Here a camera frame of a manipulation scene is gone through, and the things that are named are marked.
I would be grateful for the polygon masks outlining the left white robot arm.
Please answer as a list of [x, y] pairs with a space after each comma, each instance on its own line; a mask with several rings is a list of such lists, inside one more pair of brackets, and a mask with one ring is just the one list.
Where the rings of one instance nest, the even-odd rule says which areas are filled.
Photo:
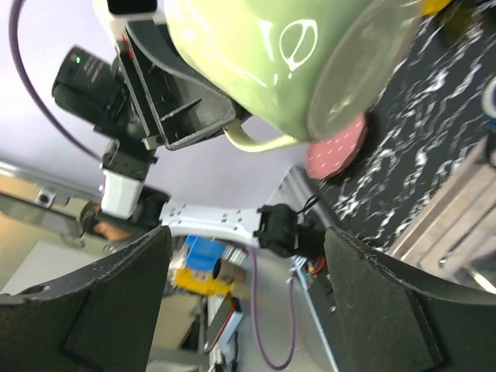
[[105, 184], [98, 209], [84, 215], [84, 230], [110, 222], [146, 233], [159, 225], [173, 236], [217, 238], [270, 250], [279, 257], [324, 254], [322, 229], [285, 204], [220, 209], [178, 201], [145, 184], [156, 150], [179, 150], [225, 134], [242, 145], [249, 113], [189, 67], [174, 49], [167, 26], [152, 19], [111, 24], [112, 63], [76, 46], [52, 87], [55, 102], [107, 136]]

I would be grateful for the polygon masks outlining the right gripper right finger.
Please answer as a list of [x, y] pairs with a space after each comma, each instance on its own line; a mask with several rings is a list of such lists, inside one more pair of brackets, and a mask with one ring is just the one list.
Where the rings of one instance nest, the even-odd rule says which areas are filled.
[[495, 296], [431, 275], [335, 227], [325, 257], [340, 371], [493, 371]]

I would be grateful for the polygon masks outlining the light green mug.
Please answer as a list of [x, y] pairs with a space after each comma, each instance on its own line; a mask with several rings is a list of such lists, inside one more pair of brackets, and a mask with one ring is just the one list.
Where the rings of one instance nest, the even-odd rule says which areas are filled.
[[179, 55], [286, 143], [326, 140], [375, 103], [419, 1], [167, 1]]

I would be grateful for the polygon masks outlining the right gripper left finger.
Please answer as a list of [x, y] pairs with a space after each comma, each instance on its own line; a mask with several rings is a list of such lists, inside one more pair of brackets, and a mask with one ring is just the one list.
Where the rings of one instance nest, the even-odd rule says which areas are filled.
[[3, 371], [144, 371], [172, 251], [159, 226], [81, 269], [1, 296]]

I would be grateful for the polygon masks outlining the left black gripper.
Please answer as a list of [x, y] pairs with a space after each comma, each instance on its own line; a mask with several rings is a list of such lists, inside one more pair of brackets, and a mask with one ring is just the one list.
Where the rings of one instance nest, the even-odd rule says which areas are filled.
[[[133, 76], [133, 65], [139, 78]], [[138, 92], [140, 84], [144, 93]], [[55, 77], [52, 97], [94, 131], [140, 142], [147, 150], [163, 145], [179, 150], [236, 121], [236, 103], [182, 60], [167, 27], [151, 19], [126, 24], [111, 63], [72, 46]]]

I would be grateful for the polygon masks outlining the dark blue mug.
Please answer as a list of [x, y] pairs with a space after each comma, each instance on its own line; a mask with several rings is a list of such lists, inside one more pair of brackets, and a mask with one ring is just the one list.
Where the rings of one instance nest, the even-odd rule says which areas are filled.
[[487, 84], [481, 97], [481, 106], [484, 114], [487, 116], [488, 126], [492, 130], [495, 130], [496, 124], [495, 87], [496, 77], [493, 77]]

